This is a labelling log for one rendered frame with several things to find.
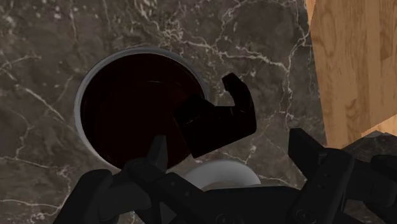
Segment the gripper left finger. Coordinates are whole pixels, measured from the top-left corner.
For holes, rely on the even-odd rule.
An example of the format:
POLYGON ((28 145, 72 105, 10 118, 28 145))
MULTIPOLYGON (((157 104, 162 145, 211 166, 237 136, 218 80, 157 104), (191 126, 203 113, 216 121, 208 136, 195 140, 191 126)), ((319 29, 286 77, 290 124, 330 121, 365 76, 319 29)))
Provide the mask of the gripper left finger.
POLYGON ((53 224, 117 224, 133 211, 145 224, 205 224, 194 193, 203 192, 175 173, 166 173, 167 140, 156 136, 144 158, 127 162, 118 173, 86 172, 78 180, 53 224))

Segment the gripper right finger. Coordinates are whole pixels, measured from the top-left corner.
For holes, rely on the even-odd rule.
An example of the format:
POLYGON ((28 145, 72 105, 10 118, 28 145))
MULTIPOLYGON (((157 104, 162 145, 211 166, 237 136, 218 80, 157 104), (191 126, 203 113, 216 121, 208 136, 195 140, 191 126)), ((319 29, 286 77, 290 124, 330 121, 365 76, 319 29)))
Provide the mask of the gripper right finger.
POLYGON ((397 156, 370 162, 325 148, 301 128, 289 132, 288 155, 307 181, 286 215, 286 224, 363 224, 345 214, 347 200, 362 201, 386 224, 397 224, 397 156))

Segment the white round object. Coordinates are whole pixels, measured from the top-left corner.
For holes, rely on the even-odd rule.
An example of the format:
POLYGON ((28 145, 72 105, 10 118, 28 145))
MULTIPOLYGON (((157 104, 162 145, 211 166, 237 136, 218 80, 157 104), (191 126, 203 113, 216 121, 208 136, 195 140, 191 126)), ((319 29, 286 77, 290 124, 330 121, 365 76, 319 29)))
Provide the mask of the white round object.
POLYGON ((183 178, 203 189, 216 183, 231 183, 238 187, 260 185, 258 175, 247 165, 235 160, 213 160, 187 172, 183 178))

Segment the white cup with dark inside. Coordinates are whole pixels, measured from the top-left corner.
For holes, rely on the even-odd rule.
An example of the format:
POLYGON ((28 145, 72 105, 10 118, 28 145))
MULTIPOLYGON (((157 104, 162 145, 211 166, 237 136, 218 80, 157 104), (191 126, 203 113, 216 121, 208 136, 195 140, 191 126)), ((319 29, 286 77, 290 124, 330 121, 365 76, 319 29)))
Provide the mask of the white cup with dark inside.
POLYGON ((157 135, 165 135, 168 168, 190 152, 173 117, 191 95, 209 93, 202 76, 182 56, 155 47, 111 54, 83 78, 74 102, 78 135, 99 160, 121 169, 144 157, 157 135))

